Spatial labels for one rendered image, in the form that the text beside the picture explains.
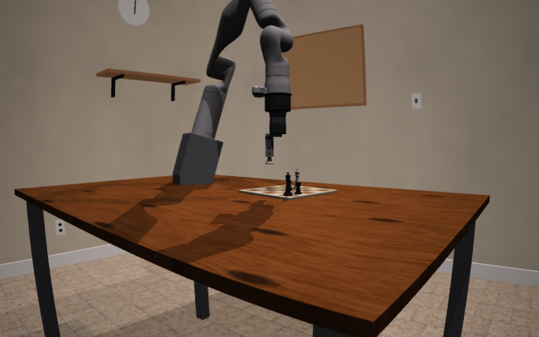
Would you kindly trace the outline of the chessboard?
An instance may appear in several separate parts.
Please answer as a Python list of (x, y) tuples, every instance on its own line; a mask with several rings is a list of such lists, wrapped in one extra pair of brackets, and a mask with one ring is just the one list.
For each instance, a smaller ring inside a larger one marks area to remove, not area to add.
[[(291, 188), (293, 189), (295, 186), (291, 185)], [(305, 187), (300, 186), (302, 194), (294, 194), (296, 190), (291, 190), (292, 196), (284, 196), (284, 192), (286, 191), (286, 185), (277, 185), (277, 186), (271, 186), (271, 187), (259, 187), (259, 188), (253, 188), (253, 189), (246, 189), (246, 190), (238, 190), (238, 192), (246, 193), (246, 194), (254, 194), (254, 195), (260, 195), (264, 197), (273, 197), (277, 199), (299, 199), (304, 197), (313, 197), (317, 195), (322, 194), (330, 194), (334, 192), (338, 192), (338, 190), (330, 190), (330, 189), (324, 189), (324, 188), (317, 188), (317, 187)]]

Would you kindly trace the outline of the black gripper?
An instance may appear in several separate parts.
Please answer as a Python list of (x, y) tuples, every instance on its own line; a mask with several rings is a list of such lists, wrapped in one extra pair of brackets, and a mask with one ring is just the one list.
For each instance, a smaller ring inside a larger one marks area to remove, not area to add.
[(274, 156), (274, 137), (286, 134), (286, 112), (291, 111), (291, 83), (287, 76), (265, 78), (265, 88), (254, 86), (256, 98), (265, 97), (265, 111), (269, 112), (269, 134), (265, 134), (265, 156)]

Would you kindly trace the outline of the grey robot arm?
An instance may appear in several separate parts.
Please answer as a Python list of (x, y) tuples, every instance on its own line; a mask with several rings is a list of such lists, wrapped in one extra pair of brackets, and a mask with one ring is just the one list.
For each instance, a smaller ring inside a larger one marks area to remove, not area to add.
[(264, 29), (260, 35), (260, 46), (265, 61), (265, 78), (269, 76), (290, 77), (289, 62), (282, 53), (292, 48), (293, 35), (279, 17), (272, 0), (232, 0), (222, 12), (206, 69), (208, 77), (222, 82), (207, 85), (204, 88), (192, 133), (215, 139), (229, 84), (236, 66), (234, 60), (219, 55), (243, 32), (250, 7), (258, 25)]

